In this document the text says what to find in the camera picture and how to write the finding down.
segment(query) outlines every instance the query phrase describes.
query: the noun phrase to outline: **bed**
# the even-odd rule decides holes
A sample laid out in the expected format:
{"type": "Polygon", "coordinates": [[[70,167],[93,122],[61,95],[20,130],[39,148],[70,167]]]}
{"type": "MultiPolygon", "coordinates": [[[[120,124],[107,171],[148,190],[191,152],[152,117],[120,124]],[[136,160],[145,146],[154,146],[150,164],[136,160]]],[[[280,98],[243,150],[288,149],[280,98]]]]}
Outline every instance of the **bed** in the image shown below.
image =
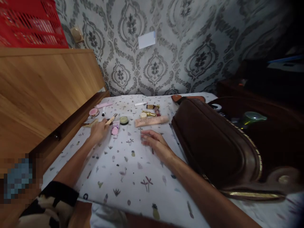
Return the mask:
{"type": "MultiPolygon", "coordinates": [[[[187,96],[204,96],[206,102],[217,98],[205,92],[187,96]]],[[[187,162],[170,124],[178,109],[171,96],[123,95],[104,98],[101,103],[109,101],[113,105],[106,108],[105,118],[111,118],[117,113],[120,117],[127,116],[129,123],[125,126],[120,125],[117,139],[108,134],[108,137],[96,145],[88,155],[76,185],[79,198],[180,227],[209,227],[174,174],[160,162],[150,147],[141,144],[140,131],[154,130],[162,134],[175,154],[187,162]],[[170,121],[136,128],[135,119],[139,119],[139,114],[146,110],[146,107],[135,107],[134,104],[143,101],[160,105],[161,115],[167,115],[170,121]]],[[[89,135],[90,128],[79,129],[44,174],[42,189],[56,176],[89,135]]],[[[290,227],[300,216],[298,213],[302,196],[301,193],[292,194],[284,202],[267,204],[233,199],[231,201],[262,227],[290,227]]]]}

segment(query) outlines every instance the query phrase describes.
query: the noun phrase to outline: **paper card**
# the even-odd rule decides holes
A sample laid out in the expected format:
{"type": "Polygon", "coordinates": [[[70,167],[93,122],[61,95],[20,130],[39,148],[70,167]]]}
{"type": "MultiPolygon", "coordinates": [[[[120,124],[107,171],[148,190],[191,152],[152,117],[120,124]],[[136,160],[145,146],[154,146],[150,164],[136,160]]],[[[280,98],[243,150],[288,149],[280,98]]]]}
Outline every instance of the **paper card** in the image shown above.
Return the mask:
{"type": "Polygon", "coordinates": [[[138,48],[142,49],[155,44],[155,31],[138,37],[138,48]]]}

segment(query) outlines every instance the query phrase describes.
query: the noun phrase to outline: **brown cosmetic pouch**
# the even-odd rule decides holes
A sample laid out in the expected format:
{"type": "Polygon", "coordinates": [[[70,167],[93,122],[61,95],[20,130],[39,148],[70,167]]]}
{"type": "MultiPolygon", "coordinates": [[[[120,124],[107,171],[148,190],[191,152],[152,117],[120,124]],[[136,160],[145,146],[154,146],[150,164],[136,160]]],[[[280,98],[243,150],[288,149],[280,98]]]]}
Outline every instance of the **brown cosmetic pouch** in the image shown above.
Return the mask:
{"type": "Polygon", "coordinates": [[[172,119],[189,165],[227,197],[283,200],[303,190],[303,118],[291,110],[249,98],[224,97],[229,117],[255,111],[268,119],[246,133],[207,103],[185,99],[172,119]]]}

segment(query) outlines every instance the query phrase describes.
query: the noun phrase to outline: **makeup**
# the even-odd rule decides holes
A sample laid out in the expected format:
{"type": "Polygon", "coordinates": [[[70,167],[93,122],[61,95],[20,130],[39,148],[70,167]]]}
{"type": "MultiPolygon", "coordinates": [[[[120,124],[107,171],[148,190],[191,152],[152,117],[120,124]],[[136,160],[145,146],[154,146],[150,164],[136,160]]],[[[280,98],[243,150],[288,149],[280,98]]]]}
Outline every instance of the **makeup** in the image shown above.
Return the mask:
{"type": "Polygon", "coordinates": [[[145,113],[147,114],[147,116],[153,116],[153,117],[156,116],[155,113],[151,113],[151,112],[149,112],[149,111],[142,110],[142,112],[145,112],[145,113]]]}
{"type": "Polygon", "coordinates": [[[127,125],[129,123],[128,117],[126,117],[126,116],[120,117],[119,121],[120,121],[121,125],[127,125]]]}
{"type": "Polygon", "coordinates": [[[99,110],[97,108],[93,108],[89,111],[89,115],[92,117],[96,117],[99,114],[99,110]]]}
{"type": "Polygon", "coordinates": [[[119,130],[119,125],[120,125],[120,121],[113,121],[113,125],[112,125],[112,135],[117,135],[118,134],[118,130],[119,130]]]}
{"type": "Polygon", "coordinates": [[[105,107],[102,107],[102,116],[105,116],[105,108],[106,108],[107,106],[105,106],[105,107]]]}
{"type": "Polygon", "coordinates": [[[159,113],[159,110],[158,110],[157,107],[154,108],[154,111],[155,111],[155,113],[156,113],[157,116],[161,116],[161,114],[159,113]]]}
{"type": "Polygon", "coordinates": [[[102,104],[97,104],[94,106],[94,108],[102,108],[102,107],[109,106],[109,105],[112,105],[112,103],[106,102],[106,103],[102,103],[102,104]]]}
{"type": "Polygon", "coordinates": [[[147,101],[146,101],[146,102],[141,102],[141,103],[135,104],[135,106],[145,105],[145,104],[147,104],[147,103],[148,103],[147,101]]]}
{"type": "Polygon", "coordinates": [[[147,114],[146,114],[145,112],[142,112],[141,114],[139,114],[139,117],[140,117],[141,119],[144,119],[144,118],[147,117],[147,114]]]}
{"type": "Polygon", "coordinates": [[[111,119],[109,119],[108,122],[106,122],[105,125],[109,125],[110,123],[112,123],[116,116],[117,116],[117,113],[115,113],[114,116],[111,117],[111,119]]]}
{"type": "Polygon", "coordinates": [[[163,124],[168,121],[169,121],[169,118],[167,116],[136,119],[135,127],[142,127],[142,126],[153,125],[153,124],[163,124]]]}
{"type": "Polygon", "coordinates": [[[83,127],[92,127],[92,126],[94,126],[94,124],[96,124],[97,122],[98,122],[98,119],[94,119],[94,118],[88,119],[87,121],[85,121],[85,122],[82,124],[82,126],[83,126],[83,127]]]}
{"type": "Polygon", "coordinates": [[[154,109],[155,107],[160,108],[158,104],[157,105],[147,104],[147,109],[154,109]]]}

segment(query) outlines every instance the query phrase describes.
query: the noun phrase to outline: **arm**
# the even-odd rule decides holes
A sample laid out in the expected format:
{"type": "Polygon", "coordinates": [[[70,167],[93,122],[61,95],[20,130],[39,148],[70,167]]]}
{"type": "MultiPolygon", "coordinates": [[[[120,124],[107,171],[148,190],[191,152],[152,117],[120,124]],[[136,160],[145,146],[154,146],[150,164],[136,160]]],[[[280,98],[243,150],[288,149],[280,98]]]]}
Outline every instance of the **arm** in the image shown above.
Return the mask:
{"type": "Polygon", "coordinates": [[[89,152],[107,135],[109,126],[105,126],[106,122],[107,120],[103,119],[91,128],[91,135],[82,147],[21,214],[18,228],[67,225],[79,195],[73,187],[82,172],[89,152]]]}
{"type": "Polygon", "coordinates": [[[53,181],[58,181],[70,188],[74,187],[82,172],[82,169],[79,167],[83,167],[85,159],[93,146],[103,140],[108,133],[109,125],[105,125],[106,122],[107,120],[103,119],[91,128],[90,137],[88,137],[82,147],[80,147],[73,157],[64,165],[53,181]]]}
{"type": "Polygon", "coordinates": [[[160,134],[152,130],[141,131],[141,134],[145,139],[143,144],[151,146],[160,160],[174,173],[211,227],[260,227],[177,157],[160,134]]]}

